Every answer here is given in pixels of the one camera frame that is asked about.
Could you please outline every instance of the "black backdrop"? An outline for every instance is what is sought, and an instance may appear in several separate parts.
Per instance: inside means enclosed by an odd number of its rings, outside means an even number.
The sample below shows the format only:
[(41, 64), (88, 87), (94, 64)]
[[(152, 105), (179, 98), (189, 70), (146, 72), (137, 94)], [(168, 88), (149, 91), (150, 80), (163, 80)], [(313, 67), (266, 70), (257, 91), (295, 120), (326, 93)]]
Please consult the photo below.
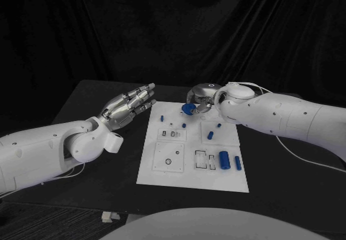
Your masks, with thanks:
[(49, 124), (83, 79), (247, 81), (346, 107), (345, 23), (344, 0), (3, 1), (0, 134)]

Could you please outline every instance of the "robotic hand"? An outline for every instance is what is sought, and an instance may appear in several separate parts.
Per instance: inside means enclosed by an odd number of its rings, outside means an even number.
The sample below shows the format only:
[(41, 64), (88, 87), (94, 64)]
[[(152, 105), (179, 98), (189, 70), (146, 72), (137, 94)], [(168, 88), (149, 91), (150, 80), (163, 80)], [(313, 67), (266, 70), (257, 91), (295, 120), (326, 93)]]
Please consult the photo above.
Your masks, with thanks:
[[(212, 83), (195, 86), (188, 94), (183, 112), (188, 115), (205, 113), (214, 104), (228, 123), (306, 141), (332, 151), (346, 161), (346, 108), (322, 105), (270, 91), (257, 96), (253, 89), (241, 84), (257, 86), (248, 82), (230, 82), (224, 87)], [(198, 108), (191, 103), (194, 95), (201, 103)]]
[(85, 121), (29, 129), (0, 138), (0, 193), (16, 191), (52, 179), (98, 158), (104, 149), (117, 153), (123, 128), (156, 100), (152, 83), (119, 95), (97, 117)]

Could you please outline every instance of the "black table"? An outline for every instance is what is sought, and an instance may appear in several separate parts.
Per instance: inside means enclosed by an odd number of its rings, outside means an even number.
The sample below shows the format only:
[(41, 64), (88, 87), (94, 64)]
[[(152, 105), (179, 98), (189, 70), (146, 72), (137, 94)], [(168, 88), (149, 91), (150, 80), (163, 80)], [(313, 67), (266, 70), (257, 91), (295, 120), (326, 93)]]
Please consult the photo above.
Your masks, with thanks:
[[(84, 80), (54, 124), (97, 116), (109, 100), (140, 86)], [(189, 90), (159, 85), (153, 98), (183, 103)], [(149, 118), (150, 110), (117, 131), (124, 137), (117, 154), (104, 151), (77, 177), (23, 189), (5, 201), (142, 215), (181, 208), (225, 208), (266, 215), (313, 231), (346, 233), (346, 174), (303, 162), (274, 136), (243, 125), (237, 129), (250, 193), (136, 184)], [(328, 150), (299, 140), (286, 138), (283, 142), (303, 158), (344, 168)]]

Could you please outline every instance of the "white board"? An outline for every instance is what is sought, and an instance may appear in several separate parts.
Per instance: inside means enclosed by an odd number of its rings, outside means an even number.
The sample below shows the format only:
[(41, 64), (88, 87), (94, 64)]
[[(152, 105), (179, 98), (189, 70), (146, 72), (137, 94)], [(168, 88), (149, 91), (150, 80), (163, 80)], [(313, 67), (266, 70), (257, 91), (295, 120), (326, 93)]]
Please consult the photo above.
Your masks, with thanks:
[[(248, 193), (237, 126), (225, 122), (214, 106), (192, 116), (182, 113), (182, 106), (159, 101), (152, 107), (137, 184)], [(221, 168), (222, 151), (231, 163), (227, 170)]]

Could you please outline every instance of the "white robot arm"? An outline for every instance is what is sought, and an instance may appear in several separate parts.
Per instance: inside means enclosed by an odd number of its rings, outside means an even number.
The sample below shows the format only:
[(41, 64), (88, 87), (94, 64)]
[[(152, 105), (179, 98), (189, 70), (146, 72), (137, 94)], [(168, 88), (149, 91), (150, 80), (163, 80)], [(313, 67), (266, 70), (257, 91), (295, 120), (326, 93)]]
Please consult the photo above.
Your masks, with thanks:
[(98, 158), (104, 149), (117, 153), (123, 128), (156, 100), (152, 83), (119, 95), (104, 106), (98, 117), (35, 129), (0, 138), (0, 193), (16, 191), (67, 173)]
[[(346, 161), (346, 109), (271, 92), (256, 96), (253, 89), (240, 83), (231, 82), (224, 87), (199, 84), (188, 94), (188, 103), (192, 95), (199, 103), (204, 98), (212, 99), (227, 122), (243, 124), (266, 134), (306, 141)], [(183, 111), (198, 114), (198, 108), (188, 106), (183, 106)]]

